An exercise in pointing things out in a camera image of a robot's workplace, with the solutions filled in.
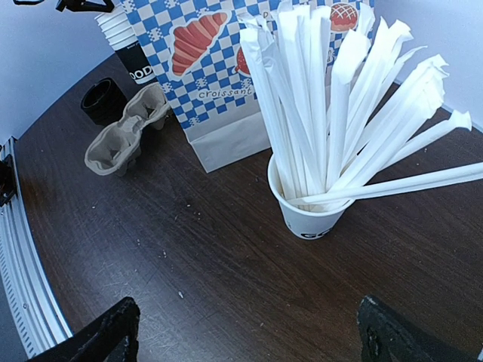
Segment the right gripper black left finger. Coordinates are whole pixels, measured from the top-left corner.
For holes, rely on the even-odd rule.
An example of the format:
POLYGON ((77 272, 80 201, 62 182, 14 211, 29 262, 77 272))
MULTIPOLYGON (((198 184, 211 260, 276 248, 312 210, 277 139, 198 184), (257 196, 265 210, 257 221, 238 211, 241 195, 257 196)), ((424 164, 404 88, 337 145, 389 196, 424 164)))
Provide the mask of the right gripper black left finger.
POLYGON ((125 297, 71 338, 31 361, 136 361, 140 309, 125 297))

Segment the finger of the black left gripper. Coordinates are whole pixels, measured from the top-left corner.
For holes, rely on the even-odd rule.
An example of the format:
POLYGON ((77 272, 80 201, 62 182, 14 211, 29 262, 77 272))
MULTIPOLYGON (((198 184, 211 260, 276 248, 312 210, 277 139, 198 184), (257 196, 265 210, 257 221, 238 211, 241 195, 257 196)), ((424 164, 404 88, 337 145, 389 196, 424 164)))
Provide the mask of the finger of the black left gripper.
POLYGON ((102 3, 88 0, 59 0, 56 9, 60 12, 66 9, 71 12, 112 12, 113 2, 111 0, 103 0, 102 3))

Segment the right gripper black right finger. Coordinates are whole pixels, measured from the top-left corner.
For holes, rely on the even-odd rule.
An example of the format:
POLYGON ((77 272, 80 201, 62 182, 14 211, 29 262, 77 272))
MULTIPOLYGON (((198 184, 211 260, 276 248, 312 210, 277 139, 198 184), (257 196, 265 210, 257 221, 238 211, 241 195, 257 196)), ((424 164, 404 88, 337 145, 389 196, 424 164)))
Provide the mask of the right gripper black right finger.
POLYGON ((376 296, 366 295, 357 312, 363 361, 478 361, 412 324, 376 296))

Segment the stack of paper cups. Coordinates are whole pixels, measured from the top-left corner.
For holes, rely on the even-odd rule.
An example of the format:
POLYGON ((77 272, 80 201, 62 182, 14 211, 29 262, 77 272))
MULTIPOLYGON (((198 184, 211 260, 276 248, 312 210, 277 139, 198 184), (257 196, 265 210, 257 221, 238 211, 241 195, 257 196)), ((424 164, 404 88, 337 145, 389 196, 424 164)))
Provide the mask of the stack of paper cups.
POLYGON ((94 18, 101 32, 115 51, 129 76, 137 84, 145 84, 154 79, 155 74, 147 60, 137 36, 121 5, 112 12, 101 13, 94 18))

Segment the blue checkered paper bag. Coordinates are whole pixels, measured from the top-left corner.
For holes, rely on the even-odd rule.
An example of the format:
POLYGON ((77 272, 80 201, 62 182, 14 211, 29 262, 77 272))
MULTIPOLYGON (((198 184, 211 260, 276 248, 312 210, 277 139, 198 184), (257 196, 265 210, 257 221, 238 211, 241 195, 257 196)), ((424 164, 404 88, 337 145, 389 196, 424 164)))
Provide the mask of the blue checkered paper bag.
POLYGON ((239 14, 271 32, 277 1, 122 2, 141 48, 206 172, 269 148, 240 45, 239 14))

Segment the white cup holding straws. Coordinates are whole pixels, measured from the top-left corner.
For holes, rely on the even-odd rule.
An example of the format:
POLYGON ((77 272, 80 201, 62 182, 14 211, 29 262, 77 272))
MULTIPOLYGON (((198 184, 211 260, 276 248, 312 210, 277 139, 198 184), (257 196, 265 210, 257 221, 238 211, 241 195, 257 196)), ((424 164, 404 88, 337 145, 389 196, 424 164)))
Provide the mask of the white cup holding straws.
POLYGON ((335 226, 345 210, 355 202, 354 199, 349 199, 339 207, 324 212, 305 211, 289 204, 281 193, 281 182, 273 155, 269 159, 267 179, 280 206, 285 225, 295 236, 304 240, 312 241, 324 237, 335 226))

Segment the brown cardboard cup carrier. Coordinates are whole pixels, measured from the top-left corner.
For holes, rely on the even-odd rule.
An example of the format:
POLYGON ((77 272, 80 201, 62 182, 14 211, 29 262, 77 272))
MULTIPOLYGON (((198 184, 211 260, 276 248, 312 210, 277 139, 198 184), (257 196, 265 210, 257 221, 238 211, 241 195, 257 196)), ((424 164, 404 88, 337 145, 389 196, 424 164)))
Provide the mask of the brown cardboard cup carrier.
POLYGON ((143 87, 128 101, 119 121, 106 126, 89 145, 84 162, 99 176, 123 176, 141 155, 143 130, 162 130, 171 106, 158 83, 143 87))

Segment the aluminium front rail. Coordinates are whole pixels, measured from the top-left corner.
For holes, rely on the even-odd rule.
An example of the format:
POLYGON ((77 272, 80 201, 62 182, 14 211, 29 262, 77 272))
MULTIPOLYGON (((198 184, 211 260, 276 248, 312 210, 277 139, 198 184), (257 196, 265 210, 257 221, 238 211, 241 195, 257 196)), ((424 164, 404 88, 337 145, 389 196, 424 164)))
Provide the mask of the aluminium front rail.
POLYGON ((28 358, 72 337, 38 254, 23 202, 15 139, 1 150, 13 169, 14 191, 1 206, 1 280, 11 317, 28 358))

